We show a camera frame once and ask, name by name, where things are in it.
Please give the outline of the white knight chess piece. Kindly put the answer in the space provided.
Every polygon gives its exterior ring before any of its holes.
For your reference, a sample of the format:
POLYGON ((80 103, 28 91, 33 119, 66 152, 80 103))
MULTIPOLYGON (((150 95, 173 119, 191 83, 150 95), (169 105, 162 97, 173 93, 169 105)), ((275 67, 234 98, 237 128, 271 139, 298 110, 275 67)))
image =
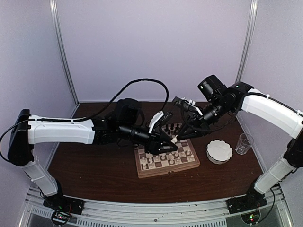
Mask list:
POLYGON ((150 169, 151 169, 151 168, 154 168, 154 162, 153 162, 152 159, 149 159, 148 165, 149 165, 149 168, 150 168, 150 169))

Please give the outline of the wooden chess board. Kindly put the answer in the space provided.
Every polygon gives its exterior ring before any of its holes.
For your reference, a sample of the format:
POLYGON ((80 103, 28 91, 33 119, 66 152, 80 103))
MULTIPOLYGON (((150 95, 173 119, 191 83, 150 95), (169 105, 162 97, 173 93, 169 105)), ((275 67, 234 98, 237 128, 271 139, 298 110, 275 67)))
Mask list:
POLYGON ((178 149, 159 155, 144 152, 144 146, 134 148, 139 178, 168 175, 200 166, 200 161, 190 139, 177 141, 178 149))

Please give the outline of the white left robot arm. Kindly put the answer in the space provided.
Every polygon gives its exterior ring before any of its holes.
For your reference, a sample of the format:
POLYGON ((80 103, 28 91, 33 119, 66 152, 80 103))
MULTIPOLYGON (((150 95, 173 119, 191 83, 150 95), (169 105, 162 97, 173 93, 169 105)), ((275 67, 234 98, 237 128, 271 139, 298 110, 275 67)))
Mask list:
POLYGON ((165 118, 163 111, 153 116, 149 127, 136 125, 138 116, 144 116, 142 105, 131 98, 120 99, 114 110, 105 117, 95 115, 88 118, 52 119, 31 115, 28 109, 23 109, 11 129, 8 162, 23 169, 40 188, 46 202, 63 210, 68 206, 68 199, 59 182, 35 159, 34 145, 47 142, 106 145, 125 139, 143 145, 144 151, 153 155, 178 149, 170 136, 161 129, 160 121, 165 118))

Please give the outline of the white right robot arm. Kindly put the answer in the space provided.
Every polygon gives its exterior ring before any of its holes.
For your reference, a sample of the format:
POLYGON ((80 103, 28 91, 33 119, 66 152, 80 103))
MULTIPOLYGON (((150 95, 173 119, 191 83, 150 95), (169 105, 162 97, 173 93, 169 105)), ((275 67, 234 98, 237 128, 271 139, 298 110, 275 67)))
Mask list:
POLYGON ((258 143, 261 136, 266 136, 267 142, 273 142, 273 136, 269 133, 275 129, 283 141, 290 139, 284 153, 276 156, 278 160, 252 183, 243 197, 243 205, 252 209, 273 186, 302 168, 303 113, 240 81, 227 87, 215 75, 211 75, 197 87, 208 101, 207 106, 201 108, 187 98, 175 97, 173 100, 173 104, 180 108, 183 120, 177 139, 197 138, 215 132, 211 124, 218 122, 228 112, 252 115, 258 123, 269 126, 265 132, 254 133, 258 143))

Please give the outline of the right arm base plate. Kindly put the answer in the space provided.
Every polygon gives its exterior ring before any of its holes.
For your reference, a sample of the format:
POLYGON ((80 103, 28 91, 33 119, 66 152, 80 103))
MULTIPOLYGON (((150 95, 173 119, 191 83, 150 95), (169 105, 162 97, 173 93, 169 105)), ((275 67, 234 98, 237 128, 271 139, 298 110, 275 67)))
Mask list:
POLYGON ((227 208, 230 214, 245 212, 248 210, 254 210, 258 207, 262 207, 267 205, 267 200, 265 198, 261 198, 259 200, 255 200, 249 198, 247 195, 240 197, 232 197, 226 201, 227 208))

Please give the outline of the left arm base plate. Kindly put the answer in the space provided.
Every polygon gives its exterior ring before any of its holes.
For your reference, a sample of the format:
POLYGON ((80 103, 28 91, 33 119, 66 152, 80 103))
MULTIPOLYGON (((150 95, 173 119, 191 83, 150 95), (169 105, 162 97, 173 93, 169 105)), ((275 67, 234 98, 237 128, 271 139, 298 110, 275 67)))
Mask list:
POLYGON ((47 197, 44 199, 43 205, 57 211, 63 211, 69 214, 81 215, 85 201, 70 197, 47 197))

